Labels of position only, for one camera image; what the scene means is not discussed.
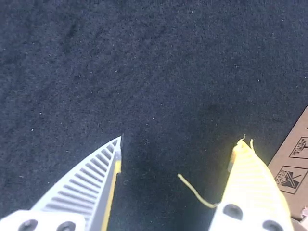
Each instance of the thread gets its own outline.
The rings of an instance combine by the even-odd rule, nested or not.
[[[204,204],[206,207],[209,208],[216,208],[218,204],[211,204],[207,202],[205,199],[200,196],[197,190],[179,173],[178,178],[193,192],[193,194],[197,197],[197,199]]]

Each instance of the cardboard box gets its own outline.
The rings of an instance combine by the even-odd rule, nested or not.
[[[308,107],[269,164],[294,218],[308,206]]]

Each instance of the shipping label icon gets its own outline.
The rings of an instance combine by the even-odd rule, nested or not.
[[[283,166],[275,177],[275,181],[282,192],[295,194],[307,172],[307,168]]]
[[[299,139],[289,157],[308,159],[308,137],[301,137]]]

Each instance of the yellow string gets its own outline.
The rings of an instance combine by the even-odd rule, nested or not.
[[[178,178],[193,192],[193,194],[197,197],[197,199],[204,204],[206,207],[209,208],[215,208],[218,204],[211,204],[207,202],[205,199],[203,199],[200,194],[197,192],[197,190],[181,175],[178,174]]]
[[[243,135],[243,138],[241,138],[240,140],[243,141],[246,138],[246,134]]]
[[[253,139],[250,140],[250,148],[252,149],[252,151],[255,152],[255,149],[254,149],[254,140],[253,140]]]

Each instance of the dark carpet floor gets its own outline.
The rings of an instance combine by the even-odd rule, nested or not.
[[[206,230],[232,146],[308,103],[307,1],[1,1],[0,217],[124,133],[110,231]]]

